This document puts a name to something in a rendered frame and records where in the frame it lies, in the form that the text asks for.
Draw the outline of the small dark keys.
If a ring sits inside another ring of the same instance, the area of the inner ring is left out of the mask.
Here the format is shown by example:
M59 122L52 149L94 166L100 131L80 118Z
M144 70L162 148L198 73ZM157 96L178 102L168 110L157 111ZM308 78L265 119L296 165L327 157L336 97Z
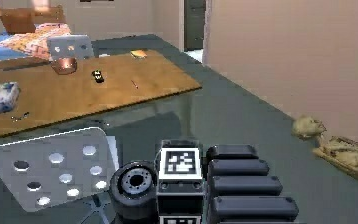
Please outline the small dark keys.
M27 117L29 116L29 114L30 114L30 112L25 112L25 113L23 113L23 114L20 115L20 116L12 116L12 117L11 117L11 120L12 120L13 122L17 122L17 121L23 120L23 119L27 118Z

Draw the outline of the brown wooden table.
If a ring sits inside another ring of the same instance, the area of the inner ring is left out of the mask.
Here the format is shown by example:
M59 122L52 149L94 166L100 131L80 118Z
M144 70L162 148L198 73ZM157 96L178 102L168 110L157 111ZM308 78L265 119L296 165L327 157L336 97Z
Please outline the brown wooden table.
M94 80L94 70L102 72L103 83ZM149 50L144 59L126 53L80 60L76 72L70 75L58 75L49 65L0 70L0 83L10 81L18 83L20 94L15 109L0 114L0 137L201 87L181 68L153 50ZM25 112L30 112L27 118L11 120L12 116Z

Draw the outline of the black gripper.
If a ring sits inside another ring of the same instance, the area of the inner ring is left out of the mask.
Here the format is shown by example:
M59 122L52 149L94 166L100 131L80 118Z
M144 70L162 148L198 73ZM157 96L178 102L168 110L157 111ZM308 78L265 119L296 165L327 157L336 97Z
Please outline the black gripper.
M157 174L150 161L134 161L119 168L110 181L114 224L155 224Z

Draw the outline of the tan statue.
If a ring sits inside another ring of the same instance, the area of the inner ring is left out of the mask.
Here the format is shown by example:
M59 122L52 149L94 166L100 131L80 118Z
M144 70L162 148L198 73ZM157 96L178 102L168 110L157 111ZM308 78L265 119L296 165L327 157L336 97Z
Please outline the tan statue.
M291 129L292 135L301 140L316 141L318 147L313 149L316 156L358 180L358 142L342 136L326 140L325 131L323 122L311 116L300 116Z

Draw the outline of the dark grey room door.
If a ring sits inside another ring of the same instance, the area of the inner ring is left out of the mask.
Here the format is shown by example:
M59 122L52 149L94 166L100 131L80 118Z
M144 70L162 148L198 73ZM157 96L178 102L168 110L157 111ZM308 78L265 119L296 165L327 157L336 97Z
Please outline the dark grey room door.
M184 0L184 50L203 48L206 0Z

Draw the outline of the bed with patterned cover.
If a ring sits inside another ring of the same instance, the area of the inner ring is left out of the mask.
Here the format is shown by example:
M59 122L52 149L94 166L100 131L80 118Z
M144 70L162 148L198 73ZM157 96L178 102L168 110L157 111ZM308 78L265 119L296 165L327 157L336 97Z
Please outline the bed with patterned cover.
M43 23L36 26L34 33L0 34L0 61L35 57L50 58L47 46L49 37L70 35L71 30L65 23Z

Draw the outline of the copper bowl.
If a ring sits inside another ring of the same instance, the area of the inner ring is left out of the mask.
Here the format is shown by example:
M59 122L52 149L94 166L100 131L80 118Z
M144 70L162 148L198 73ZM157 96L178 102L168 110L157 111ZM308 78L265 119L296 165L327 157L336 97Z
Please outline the copper bowl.
M58 75L68 75L77 70L77 61L75 58L59 58L51 62L51 67Z

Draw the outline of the brown wooden headboard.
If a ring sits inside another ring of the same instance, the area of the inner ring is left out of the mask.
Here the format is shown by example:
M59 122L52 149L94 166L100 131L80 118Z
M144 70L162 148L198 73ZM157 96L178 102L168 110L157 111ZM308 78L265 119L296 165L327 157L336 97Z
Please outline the brown wooden headboard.
M61 5L35 8L0 8L0 20L8 34L34 33L37 24L65 23L65 15Z

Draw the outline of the white blue box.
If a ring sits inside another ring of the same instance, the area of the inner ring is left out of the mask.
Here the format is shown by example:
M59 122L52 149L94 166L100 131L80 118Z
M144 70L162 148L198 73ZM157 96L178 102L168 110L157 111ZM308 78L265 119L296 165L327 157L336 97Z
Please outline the white blue box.
M12 111L20 93L17 82L0 83L0 113Z

